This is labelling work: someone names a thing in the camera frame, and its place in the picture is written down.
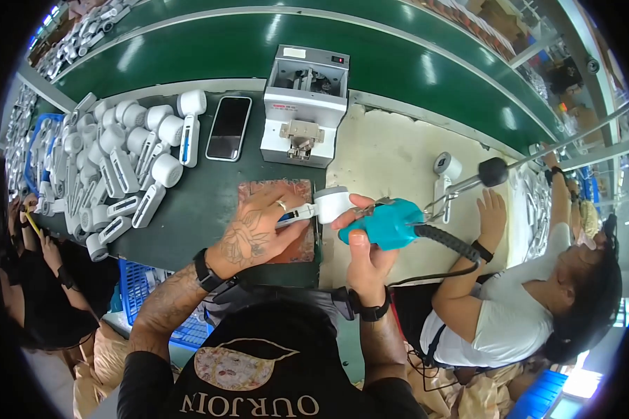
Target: green workbench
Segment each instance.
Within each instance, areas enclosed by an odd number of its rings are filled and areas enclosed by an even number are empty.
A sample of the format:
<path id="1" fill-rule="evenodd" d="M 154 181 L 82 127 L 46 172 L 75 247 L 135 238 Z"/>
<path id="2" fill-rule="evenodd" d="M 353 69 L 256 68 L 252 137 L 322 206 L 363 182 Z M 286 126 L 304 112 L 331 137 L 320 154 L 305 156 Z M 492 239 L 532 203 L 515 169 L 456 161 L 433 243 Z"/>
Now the green workbench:
<path id="1" fill-rule="evenodd" d="M 220 162 L 204 156 L 204 145 L 212 127 L 219 98 L 224 95 L 249 96 L 252 111 L 240 160 Z M 154 218 L 144 229 L 130 229 L 109 245 L 113 256 L 140 264 L 177 271 L 191 262 L 203 247 L 221 238 L 226 225 L 235 214 L 238 184 L 246 180 L 310 179 L 315 189 L 325 188 L 326 171 L 293 164 L 264 162 L 260 152 L 266 114 L 260 92 L 226 92 L 208 94 L 208 111 L 201 122 L 201 146 L 198 165 L 185 168 L 180 181 L 168 189 Z M 139 101 L 143 106 L 176 105 L 176 96 L 153 96 Z M 178 157 L 179 148 L 173 155 Z M 107 203 L 116 200 L 108 199 Z M 40 216 L 37 222 L 57 233 L 65 233 L 65 217 Z M 316 288 L 319 263 L 274 264 L 243 271 L 242 278 L 254 283 Z"/>
<path id="2" fill-rule="evenodd" d="M 519 74 L 478 42 L 428 12 L 397 0 L 278 3 L 362 17 L 449 50 L 508 89 L 557 138 L 562 138 L 554 113 Z M 258 4 L 250 0 L 151 0 L 135 7 L 102 42 L 189 13 L 250 5 Z M 184 80 L 267 78 L 278 44 L 349 54 L 349 88 L 434 111 L 522 153 L 527 152 L 529 144 L 547 139 L 545 131 L 507 96 L 452 60 L 383 31 L 305 15 L 248 13 L 172 22 L 90 57 L 60 78 L 56 86 L 80 100 L 89 91 L 105 97 Z"/>

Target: black hair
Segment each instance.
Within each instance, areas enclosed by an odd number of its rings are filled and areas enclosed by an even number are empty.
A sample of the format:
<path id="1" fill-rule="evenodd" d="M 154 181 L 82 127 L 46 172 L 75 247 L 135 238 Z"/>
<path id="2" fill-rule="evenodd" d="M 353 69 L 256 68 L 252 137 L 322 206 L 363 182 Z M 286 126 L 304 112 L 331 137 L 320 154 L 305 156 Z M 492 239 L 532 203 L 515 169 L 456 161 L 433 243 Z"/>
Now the black hair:
<path id="1" fill-rule="evenodd" d="M 604 223 L 604 257 L 586 273 L 586 280 L 575 281 L 575 300 L 569 311 L 554 317 L 553 332 L 544 347 L 545 357 L 554 363 L 566 363 L 594 347 L 615 323 L 622 299 L 616 222 L 611 214 Z"/>

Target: tattooed hand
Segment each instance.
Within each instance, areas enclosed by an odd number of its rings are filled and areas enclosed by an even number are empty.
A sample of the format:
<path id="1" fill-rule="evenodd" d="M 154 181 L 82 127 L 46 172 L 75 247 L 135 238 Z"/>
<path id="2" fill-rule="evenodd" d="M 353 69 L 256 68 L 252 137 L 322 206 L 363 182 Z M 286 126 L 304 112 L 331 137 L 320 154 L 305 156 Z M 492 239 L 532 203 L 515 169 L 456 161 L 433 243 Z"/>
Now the tattooed hand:
<path id="1" fill-rule="evenodd" d="M 266 187 L 240 204 L 224 236 L 206 253 L 206 262 L 217 275 L 230 278 L 250 266 L 265 264 L 301 235 L 310 221 L 294 222 L 277 234 L 275 224 L 285 213 L 277 200 L 287 210 L 305 203 L 286 189 Z"/>

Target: tattooed arm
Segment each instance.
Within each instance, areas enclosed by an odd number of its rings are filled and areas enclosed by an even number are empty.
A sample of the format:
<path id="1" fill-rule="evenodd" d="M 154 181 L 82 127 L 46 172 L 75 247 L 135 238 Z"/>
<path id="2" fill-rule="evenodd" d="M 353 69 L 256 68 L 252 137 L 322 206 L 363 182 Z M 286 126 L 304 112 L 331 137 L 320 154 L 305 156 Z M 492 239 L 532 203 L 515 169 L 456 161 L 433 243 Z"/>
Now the tattooed arm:
<path id="1" fill-rule="evenodd" d="M 309 221 L 295 222 L 279 234 L 275 231 L 277 220 L 284 215 L 277 200 L 289 209 L 304 204 L 302 198 L 285 189 L 266 188 L 239 205 L 224 236 L 205 252 L 205 264 L 219 278 L 227 280 L 250 266 L 265 264 L 301 235 Z M 207 295 L 197 277 L 196 268 L 189 264 L 151 293 L 135 319 L 130 352 L 152 352 L 169 362 L 170 335 Z"/>
<path id="2" fill-rule="evenodd" d="M 351 194 L 349 199 L 361 208 L 369 206 L 373 199 Z M 332 229 L 341 229 L 360 215 L 349 210 L 339 216 Z M 349 251 L 352 261 L 347 268 L 347 284 L 354 289 L 364 307 L 383 306 L 386 292 L 384 282 L 391 270 L 398 250 L 383 251 L 371 246 L 363 230 L 352 230 L 349 234 Z M 364 388 L 383 378 L 397 377 L 407 381 L 405 364 L 407 355 L 403 339 L 398 331 L 391 309 L 378 321 L 360 321 L 361 352 L 366 363 Z"/>

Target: window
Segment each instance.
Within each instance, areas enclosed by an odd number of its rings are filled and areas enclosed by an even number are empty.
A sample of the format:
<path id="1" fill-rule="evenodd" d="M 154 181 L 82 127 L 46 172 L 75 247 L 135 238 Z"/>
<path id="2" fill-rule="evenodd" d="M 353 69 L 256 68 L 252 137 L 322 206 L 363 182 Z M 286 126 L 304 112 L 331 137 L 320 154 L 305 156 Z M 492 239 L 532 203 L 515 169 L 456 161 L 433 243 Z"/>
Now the window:
<path id="1" fill-rule="evenodd" d="M 629 298 L 622 298 L 613 327 L 629 327 Z"/>

